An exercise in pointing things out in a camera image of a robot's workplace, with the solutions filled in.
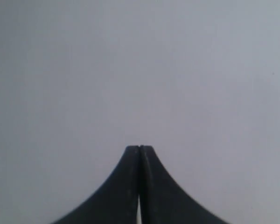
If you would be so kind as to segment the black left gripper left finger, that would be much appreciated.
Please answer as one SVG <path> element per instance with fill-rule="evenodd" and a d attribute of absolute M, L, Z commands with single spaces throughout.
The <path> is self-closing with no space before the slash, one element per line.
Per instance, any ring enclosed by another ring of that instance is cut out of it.
<path fill-rule="evenodd" d="M 128 146 L 116 168 L 85 202 L 56 224 L 135 224 L 140 147 Z"/>

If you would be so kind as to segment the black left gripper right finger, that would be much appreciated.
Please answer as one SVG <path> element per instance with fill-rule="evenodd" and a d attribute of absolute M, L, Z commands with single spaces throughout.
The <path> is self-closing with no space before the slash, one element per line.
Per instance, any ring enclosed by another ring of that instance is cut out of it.
<path fill-rule="evenodd" d="M 144 224 L 225 224 L 171 177 L 152 146 L 140 146 L 139 196 Z"/>

